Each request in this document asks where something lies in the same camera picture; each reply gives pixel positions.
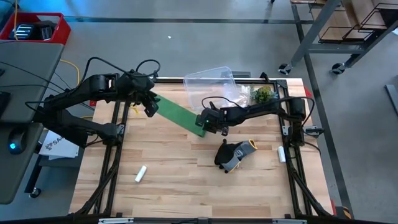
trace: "red bin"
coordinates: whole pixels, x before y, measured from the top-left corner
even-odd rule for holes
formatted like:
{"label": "red bin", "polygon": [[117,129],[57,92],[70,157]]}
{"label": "red bin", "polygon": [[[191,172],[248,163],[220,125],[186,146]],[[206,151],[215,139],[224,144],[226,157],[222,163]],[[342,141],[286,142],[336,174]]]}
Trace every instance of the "red bin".
{"label": "red bin", "polygon": [[[1,40],[9,40],[8,37],[14,29],[14,14],[9,18],[2,32],[0,33]],[[41,42],[41,43],[56,43],[66,45],[70,33],[70,26],[63,18],[62,13],[57,12],[18,12],[17,13],[17,24],[21,23],[35,23],[39,22],[38,16],[57,16],[59,17],[58,24],[55,26],[54,32],[50,40],[18,40],[21,42]]]}

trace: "wooden tabletop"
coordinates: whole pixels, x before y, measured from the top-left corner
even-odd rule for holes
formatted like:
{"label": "wooden tabletop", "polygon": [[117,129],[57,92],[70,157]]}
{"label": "wooden tabletop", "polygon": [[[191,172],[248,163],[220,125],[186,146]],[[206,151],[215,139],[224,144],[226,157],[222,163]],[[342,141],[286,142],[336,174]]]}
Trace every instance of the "wooden tabletop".
{"label": "wooden tabletop", "polygon": [[[287,79],[287,83],[291,96],[305,96],[301,79]],[[156,84],[154,92],[189,108],[182,84]],[[98,102],[93,121],[110,122],[113,108],[114,103]],[[249,119],[230,128],[226,137],[207,133],[200,138],[158,114],[147,118],[142,107],[138,109],[139,114],[129,111],[113,214],[174,218],[282,218],[286,213],[294,214],[286,166],[279,162],[277,153],[282,142],[276,115]],[[234,172],[225,174],[214,165],[223,138],[228,142],[253,139],[258,150],[245,157]],[[316,144],[313,138],[306,141]],[[104,152],[102,144],[85,149],[71,212],[81,208],[97,187]],[[301,152],[308,188],[332,212],[319,152],[311,146],[301,147]],[[147,172],[141,183],[135,183],[143,165]],[[305,211],[297,189],[300,207]]]}

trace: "gray floor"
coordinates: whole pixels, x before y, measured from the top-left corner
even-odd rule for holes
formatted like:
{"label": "gray floor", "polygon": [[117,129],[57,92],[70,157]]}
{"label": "gray floor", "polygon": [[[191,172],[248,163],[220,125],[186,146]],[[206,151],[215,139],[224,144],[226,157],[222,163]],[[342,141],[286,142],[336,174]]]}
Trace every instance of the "gray floor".
{"label": "gray floor", "polygon": [[[266,0],[24,0],[26,11],[57,11],[67,16],[292,19],[288,0],[276,0],[271,8]],[[309,19],[307,6],[300,6],[302,19]],[[181,77],[219,66],[283,77],[276,68],[288,62],[299,46],[294,25],[263,24],[110,24],[71,22],[72,33],[62,58],[76,63],[83,71],[91,56],[103,57],[125,68],[141,60],[161,62],[163,77]],[[312,55],[326,113],[335,140],[353,213],[357,219],[398,222],[398,138],[395,114],[384,85],[397,83],[398,36],[388,35],[365,58],[338,77],[328,73],[336,62],[348,55]],[[100,63],[90,73],[114,72]],[[57,73],[70,85],[75,71],[60,64]],[[304,62],[289,77],[303,78],[310,88]],[[57,77],[53,81],[64,85]],[[78,116],[90,111],[76,106]],[[315,112],[314,121],[320,124]],[[319,140],[322,161],[331,198],[340,203],[330,158],[324,140]],[[14,202],[0,206],[0,220],[64,215],[75,185],[77,170],[44,169],[37,199],[27,198],[23,187]]]}

